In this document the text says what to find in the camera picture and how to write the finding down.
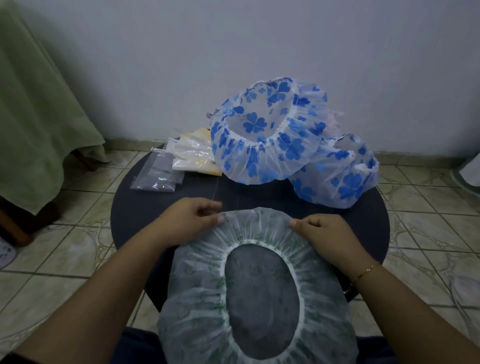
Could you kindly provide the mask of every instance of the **white wall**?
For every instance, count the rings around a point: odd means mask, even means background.
[[[478,0],[17,0],[106,138],[162,139],[258,79],[316,81],[374,150],[480,150]]]

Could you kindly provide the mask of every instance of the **round black table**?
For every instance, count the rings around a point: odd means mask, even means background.
[[[377,261],[383,262],[390,240],[390,223],[385,204],[376,188],[365,192],[349,209],[335,209],[316,205],[297,197],[289,180],[260,185],[233,182],[225,175],[210,176],[186,172],[182,185],[174,193],[131,190],[130,184],[142,169],[149,154],[143,157],[125,176],[113,199],[111,229],[115,247],[120,249],[133,235],[156,219],[167,207],[183,197],[205,197],[223,202],[223,210],[245,210],[269,207],[283,211],[293,218],[304,218],[317,213],[340,214],[360,240],[363,247]],[[160,257],[145,286],[158,311],[167,299],[168,278],[175,247]],[[350,289],[347,277],[336,272],[346,299],[358,293]]]

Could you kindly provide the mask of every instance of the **forearm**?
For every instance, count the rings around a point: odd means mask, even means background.
[[[164,251],[152,229],[133,236],[17,352],[43,364],[108,363]]]
[[[382,266],[356,288],[402,363],[480,363],[480,349]]]

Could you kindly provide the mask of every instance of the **hand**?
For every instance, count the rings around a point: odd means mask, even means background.
[[[302,220],[293,219],[290,227],[350,280],[375,263],[340,215],[315,214]]]
[[[222,203],[202,197],[184,197],[161,214],[152,225],[162,236],[165,246],[174,246],[193,240],[202,231],[223,224],[225,218],[217,214]]]

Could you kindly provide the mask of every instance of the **bracelet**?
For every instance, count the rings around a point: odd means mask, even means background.
[[[358,277],[356,277],[356,278],[352,281],[351,285],[353,286],[355,283],[358,282],[358,280],[359,280],[360,278],[362,278],[365,274],[367,274],[368,272],[370,272],[370,271],[373,270],[376,266],[379,266],[379,265],[380,265],[380,263],[378,263],[378,262],[373,263],[373,264],[372,264],[371,266],[369,266],[362,274],[360,274]]]

